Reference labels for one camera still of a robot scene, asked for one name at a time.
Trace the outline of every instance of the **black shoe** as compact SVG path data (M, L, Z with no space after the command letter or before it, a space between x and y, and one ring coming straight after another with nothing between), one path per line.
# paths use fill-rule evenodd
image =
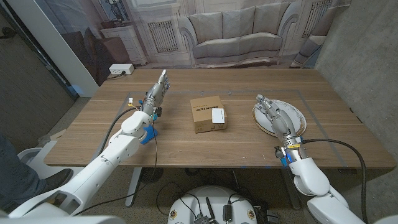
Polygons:
M54 190L62 185L66 184L72 177L73 171L71 169L63 169L60 172L47 177L45 179L45 187L39 194L44 194L50 190Z

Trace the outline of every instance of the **white plate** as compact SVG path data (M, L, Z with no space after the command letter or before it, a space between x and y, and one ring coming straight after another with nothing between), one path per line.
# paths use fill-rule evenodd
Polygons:
M307 127L307 121L305 120L304 115L299 111L299 109L289 103L280 100L271 100L271 102L272 104L275 103L281 110L284 110L291 118L296 135L302 135L305 131L305 128ZM269 122L267 117L256 108L253 108L253 120L256 125L263 131L276 137L274 130L272 130L271 128L271 122Z

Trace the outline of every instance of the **person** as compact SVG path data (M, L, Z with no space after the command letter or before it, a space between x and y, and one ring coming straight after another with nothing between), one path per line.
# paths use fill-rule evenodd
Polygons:
M37 195L66 184L71 169L64 169L46 179L39 179L36 171L21 162L11 142L0 133L0 208L11 213L19 205Z

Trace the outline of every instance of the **white label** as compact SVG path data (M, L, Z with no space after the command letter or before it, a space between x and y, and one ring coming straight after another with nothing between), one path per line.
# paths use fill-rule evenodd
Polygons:
M225 124L224 109L213 108L211 111L213 124Z

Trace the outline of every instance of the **wooden table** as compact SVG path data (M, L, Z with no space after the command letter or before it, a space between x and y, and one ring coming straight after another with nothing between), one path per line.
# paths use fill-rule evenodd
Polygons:
M48 165L85 166L101 144L109 125L127 108L127 96L143 99L161 70L135 70L132 75L106 81L45 158ZM171 88L155 122L159 167L279 168L274 146L277 138L261 131L253 121L257 94L286 101L307 120L304 139L330 138L351 144L363 155L368 168L396 165L381 146L316 71L308 69L189 69L167 70ZM225 130L195 134L190 99L219 95L228 114ZM131 113L124 115L112 134ZM319 167L360 167L348 148L327 142L305 145ZM155 142L139 148L122 165L155 166Z

